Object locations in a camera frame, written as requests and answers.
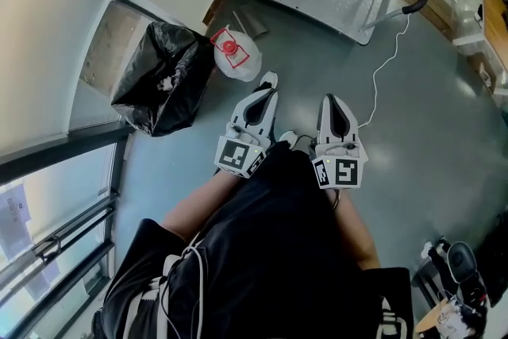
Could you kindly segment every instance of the black t-shirt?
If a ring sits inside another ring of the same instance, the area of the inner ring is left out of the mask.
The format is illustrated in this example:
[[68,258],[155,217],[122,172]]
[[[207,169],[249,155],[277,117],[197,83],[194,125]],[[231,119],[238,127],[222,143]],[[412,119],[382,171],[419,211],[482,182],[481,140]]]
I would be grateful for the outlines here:
[[[382,297],[412,332],[409,273],[362,272],[346,255],[332,207],[303,153],[273,152],[196,241],[205,269],[204,338],[375,338]],[[185,247],[154,221],[141,222],[106,296],[108,338],[123,337],[131,301],[157,277],[164,282],[166,257]],[[196,336],[198,281],[194,255],[179,260],[169,276],[167,313],[182,339]],[[129,339],[157,337],[159,295],[144,297],[128,323]],[[177,337],[172,328],[167,336]]]

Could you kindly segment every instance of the trash bin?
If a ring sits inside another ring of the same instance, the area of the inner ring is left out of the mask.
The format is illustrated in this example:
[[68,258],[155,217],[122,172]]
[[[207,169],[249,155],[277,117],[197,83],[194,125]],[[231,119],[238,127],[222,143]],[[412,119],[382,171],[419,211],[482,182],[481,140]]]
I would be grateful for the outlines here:
[[113,96],[111,106],[153,137],[190,127],[214,68],[210,40],[169,23],[146,30]]

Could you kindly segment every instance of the gray floor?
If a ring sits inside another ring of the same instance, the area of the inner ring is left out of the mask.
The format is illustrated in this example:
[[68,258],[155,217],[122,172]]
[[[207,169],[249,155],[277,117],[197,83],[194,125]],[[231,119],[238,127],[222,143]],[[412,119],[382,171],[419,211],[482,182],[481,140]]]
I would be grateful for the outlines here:
[[[257,0],[227,0],[212,31],[232,24],[232,7],[254,3],[271,30],[257,44],[264,71],[279,75],[275,135],[316,134],[319,104],[331,92],[358,118],[373,104],[373,71],[394,51],[405,17],[376,28],[361,47],[296,13]],[[508,196],[508,131],[479,78],[422,16],[400,38],[396,60],[377,75],[378,109],[360,130],[369,161],[351,193],[382,265],[414,271],[429,239],[481,241]],[[214,172],[217,138],[235,104],[257,86],[216,71],[189,129],[134,138],[116,219],[117,266],[142,218],[160,221]]]

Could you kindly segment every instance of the forearm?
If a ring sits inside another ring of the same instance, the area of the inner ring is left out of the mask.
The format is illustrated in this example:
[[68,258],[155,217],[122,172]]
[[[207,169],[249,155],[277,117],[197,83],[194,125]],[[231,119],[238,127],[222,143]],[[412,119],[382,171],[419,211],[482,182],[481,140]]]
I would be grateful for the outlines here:
[[241,178],[219,171],[205,185],[193,191],[166,214],[162,226],[180,236],[185,242],[201,230],[206,221],[221,207]]
[[[326,193],[330,202],[335,202],[335,191],[327,190]],[[363,270],[379,268],[374,239],[352,204],[348,193],[344,190],[341,192],[341,200],[334,213],[341,230],[344,246],[358,265]]]

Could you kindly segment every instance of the white plastic bottle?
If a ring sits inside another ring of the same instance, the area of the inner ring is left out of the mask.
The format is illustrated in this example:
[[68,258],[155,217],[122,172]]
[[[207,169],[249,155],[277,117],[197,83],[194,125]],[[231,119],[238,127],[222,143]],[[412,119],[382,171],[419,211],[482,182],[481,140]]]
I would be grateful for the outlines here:
[[215,46],[215,64],[224,75],[250,82],[261,71],[261,52],[247,34],[225,29],[219,30],[210,41]]

